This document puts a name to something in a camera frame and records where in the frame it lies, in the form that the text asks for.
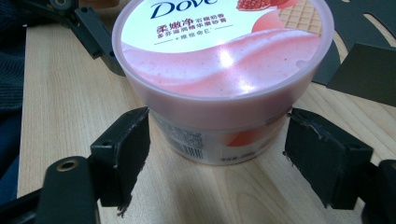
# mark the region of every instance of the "black clamp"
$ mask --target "black clamp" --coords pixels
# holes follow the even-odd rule
[[[91,7],[78,7],[78,0],[14,0],[25,13],[58,21],[73,31],[93,59],[101,57],[113,73],[125,76],[117,61],[111,34]]]
[[[293,108],[284,155],[324,206],[353,210],[365,202],[363,223],[396,223],[396,161],[370,163],[374,150],[325,118]]]
[[[91,145],[91,156],[53,163],[42,189],[0,206],[1,223],[100,223],[103,207],[128,208],[149,154],[149,110],[137,108],[120,116]]]

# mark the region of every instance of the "dark fabric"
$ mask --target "dark fabric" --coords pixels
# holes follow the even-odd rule
[[[17,196],[23,98],[25,18],[0,0],[0,204]]]

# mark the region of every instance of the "screw hole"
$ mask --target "screw hole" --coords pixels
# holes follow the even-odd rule
[[[73,170],[74,168],[78,167],[78,161],[70,160],[64,161],[56,167],[56,170],[59,172],[66,172],[69,170]]]

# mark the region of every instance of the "wooden surface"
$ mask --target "wooden surface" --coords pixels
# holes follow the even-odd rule
[[[120,8],[99,11],[111,27]],[[42,186],[53,162],[90,155],[90,144],[122,113],[140,107],[125,77],[93,60],[58,24],[28,29],[19,195]],[[372,162],[396,158],[396,108],[311,84],[294,105],[324,116],[375,149]],[[276,142],[251,161],[209,166],[188,161],[150,123],[151,148],[125,218],[100,208],[102,223],[361,223],[353,211],[325,209]]]

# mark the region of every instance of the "clamp jaw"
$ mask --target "clamp jaw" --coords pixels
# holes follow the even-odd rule
[[[325,118],[293,108],[284,155],[323,205],[353,210],[365,202],[364,224],[396,223],[396,161],[370,163],[374,150]]]
[[[91,145],[91,156],[53,163],[42,189],[0,206],[2,223],[100,223],[97,201],[123,216],[149,154],[149,110],[126,112]]]
[[[23,13],[34,13],[73,31],[93,59],[101,57],[113,73],[125,76],[111,44],[111,34],[92,7],[78,7],[78,0],[13,0]]]

